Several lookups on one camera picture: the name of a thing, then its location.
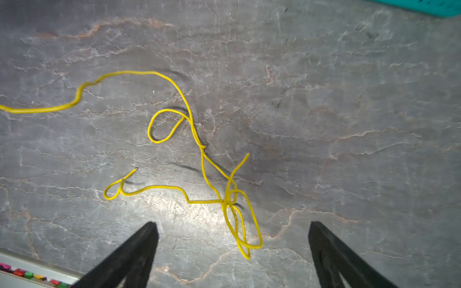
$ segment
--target teal object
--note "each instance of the teal object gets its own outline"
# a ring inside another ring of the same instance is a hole
[[[450,17],[461,14],[461,0],[374,0],[411,10]]]

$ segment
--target yellow cable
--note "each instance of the yellow cable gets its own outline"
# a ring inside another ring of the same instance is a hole
[[[98,84],[99,82],[101,82],[102,80],[104,80],[107,77],[116,76],[116,75],[120,75],[120,74],[157,75],[157,76],[162,77],[163,79],[168,80],[178,90],[179,94],[183,98],[184,103],[185,103],[185,105],[187,107],[187,111],[189,112],[189,117],[187,115],[185,115],[184,113],[182,113],[180,111],[177,111],[177,110],[162,109],[162,110],[158,111],[157,113],[155,113],[152,116],[152,119],[150,120],[150,123],[149,123],[149,126],[148,126],[147,135],[148,135],[149,139],[152,142],[157,143],[157,144],[163,143],[163,142],[167,141],[168,139],[170,139],[171,136],[173,136],[173,134],[176,131],[176,129],[178,128],[178,126],[185,119],[187,121],[189,121],[190,128],[192,130],[192,135],[194,136],[194,140],[197,143],[198,147],[200,148],[201,168],[202,168],[203,178],[205,179],[205,182],[208,184],[208,186],[216,193],[218,199],[217,200],[189,200],[189,197],[187,196],[186,192],[181,187],[178,187],[178,186],[165,186],[165,185],[147,186],[147,187],[141,188],[141,189],[139,189],[139,190],[137,190],[135,192],[127,193],[127,192],[125,192],[123,190],[123,185],[125,184],[125,180],[128,177],[130,177],[134,172],[136,172],[137,168],[132,170],[130,173],[128,173],[122,179],[117,180],[114,183],[110,184],[104,190],[104,198],[106,198],[107,200],[113,200],[113,199],[117,198],[117,196],[120,195],[120,194],[122,194],[124,196],[133,196],[133,195],[139,194],[139,193],[141,193],[141,192],[143,192],[145,190],[148,190],[148,189],[170,189],[170,190],[181,191],[183,193],[187,203],[189,203],[189,204],[220,203],[221,204],[221,209],[222,209],[223,214],[224,214],[224,219],[226,221],[227,226],[229,227],[230,232],[232,233],[232,235],[234,236],[234,238],[235,238],[235,240],[237,242],[238,249],[240,250],[242,255],[246,259],[249,260],[250,259],[250,249],[260,249],[262,247],[263,240],[262,240],[261,232],[260,232],[260,229],[259,229],[258,221],[256,220],[256,216],[254,215],[253,208],[251,207],[251,204],[250,204],[250,200],[248,199],[248,196],[245,194],[245,192],[243,192],[242,190],[239,190],[237,188],[237,185],[233,180],[233,177],[234,177],[235,173],[243,165],[243,163],[245,163],[245,161],[248,159],[249,154],[247,154],[245,156],[245,158],[242,160],[242,162],[240,162],[240,164],[237,165],[237,167],[232,171],[230,176],[227,176],[226,173],[224,173],[224,171],[222,171],[222,169],[220,169],[205,154],[206,146],[202,145],[202,143],[200,142],[200,139],[199,139],[199,137],[197,135],[197,130],[195,129],[194,120],[193,120],[193,117],[192,117],[192,111],[190,110],[189,104],[187,103],[187,100],[186,100],[184,94],[182,93],[181,89],[179,89],[178,85],[176,85],[176,83],[173,80],[171,80],[169,77],[167,77],[167,76],[165,76],[163,74],[160,74],[158,72],[155,72],[155,71],[117,71],[117,72],[114,72],[114,73],[104,74],[94,82],[85,82],[85,83],[83,83],[82,85],[80,85],[80,87],[78,87],[77,92],[75,94],[75,99],[72,100],[71,102],[67,103],[67,104],[64,104],[64,105],[48,107],[48,108],[32,108],[32,109],[30,109],[30,108],[15,109],[15,108],[10,108],[10,107],[4,106],[4,105],[0,105],[0,109],[5,110],[5,111],[10,112],[10,113],[16,113],[16,114],[20,114],[20,113],[43,113],[43,112],[54,112],[54,111],[64,110],[64,109],[70,108],[70,107],[72,107],[72,106],[74,106],[74,105],[76,105],[77,103],[80,102],[80,99],[82,98],[82,91],[83,91],[83,89],[85,89],[85,87],[94,86],[94,85]],[[161,139],[161,140],[155,140],[151,136],[152,124],[154,123],[154,120],[157,118],[157,116],[159,116],[160,114],[162,114],[164,112],[176,113],[176,114],[181,115],[182,117],[175,124],[175,126],[173,127],[173,129],[171,130],[170,134],[167,137],[165,137],[164,139]],[[218,190],[210,183],[210,181],[207,178],[207,174],[205,172],[205,160],[207,160],[214,168],[216,168],[227,179],[227,186],[226,186],[224,199],[221,198],[221,195],[219,194]],[[120,183],[120,185],[119,185],[119,187],[117,189],[116,194],[114,196],[112,196],[112,197],[109,197],[107,195],[107,191],[109,190],[109,188],[114,186],[115,184],[119,184],[119,183]],[[247,201],[248,207],[250,208],[251,216],[253,217],[253,221],[254,221],[254,224],[256,226],[256,231],[258,233],[258,238],[259,238],[259,244],[258,245],[251,245],[251,244],[249,244],[247,242],[247,236],[246,236],[246,230],[245,230],[245,223],[243,222],[243,216],[242,216],[242,213],[240,212],[240,210],[238,209],[238,207],[235,206],[235,203],[237,201],[237,194],[238,193],[240,193],[245,198],[245,200]],[[234,217],[235,228],[232,227],[232,224],[229,221],[229,218],[227,216],[227,208],[230,208],[230,211],[232,212],[232,215]],[[243,240],[239,237],[239,228],[238,228],[239,218],[240,218],[240,221],[242,222],[242,237],[243,237]]]

